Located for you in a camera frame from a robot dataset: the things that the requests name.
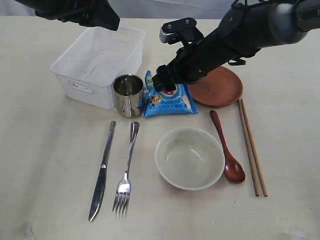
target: blue snack bag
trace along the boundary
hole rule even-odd
[[[174,91],[157,92],[154,88],[152,74],[149,70],[145,74],[144,81],[147,88],[147,91],[144,93],[144,118],[164,114],[198,113],[197,106],[186,84],[176,84]]]

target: chopsticks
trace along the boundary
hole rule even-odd
[[[260,195],[259,187],[258,187],[258,177],[257,177],[257,173],[258,173],[263,195],[265,197],[267,197],[268,191],[267,191],[267,187],[265,184],[264,174],[262,172],[260,160],[258,158],[254,137],[252,135],[249,120],[247,117],[245,104],[242,99],[238,100],[238,107],[239,107],[239,112],[240,112],[240,118],[241,118],[241,123],[242,123],[242,130],[243,130],[243,134],[244,134],[246,150],[247,150],[248,158],[249,158],[249,164],[250,164],[251,175],[252,175],[252,180],[253,180],[254,192],[255,192],[256,196]]]

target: wooden plate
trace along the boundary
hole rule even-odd
[[[189,90],[198,103],[219,108],[236,102],[242,95],[243,85],[233,71],[219,66],[196,84],[190,84]]]

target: fork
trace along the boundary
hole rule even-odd
[[[132,153],[134,150],[139,127],[140,127],[140,124],[137,121],[134,121],[133,123],[131,123],[130,151],[129,151],[128,162],[126,165],[124,176],[120,180],[116,188],[115,198],[114,198],[113,207],[112,207],[112,212],[115,210],[115,212],[117,213],[119,209],[119,214],[121,211],[122,211],[122,214],[124,214],[124,210],[126,211],[128,210],[130,192],[131,192],[131,182],[129,181],[129,170],[130,170]]]

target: knife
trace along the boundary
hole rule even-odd
[[[103,158],[100,166],[100,171],[98,178],[96,180],[90,212],[89,212],[89,222],[92,222],[96,216],[98,215],[98,212],[100,210],[102,200],[104,198],[105,188],[106,188],[106,180],[107,180],[107,165],[108,165],[108,158],[110,154],[110,148],[112,144],[112,139],[114,137],[116,128],[116,121],[112,121],[110,124],[109,134],[106,141]]]

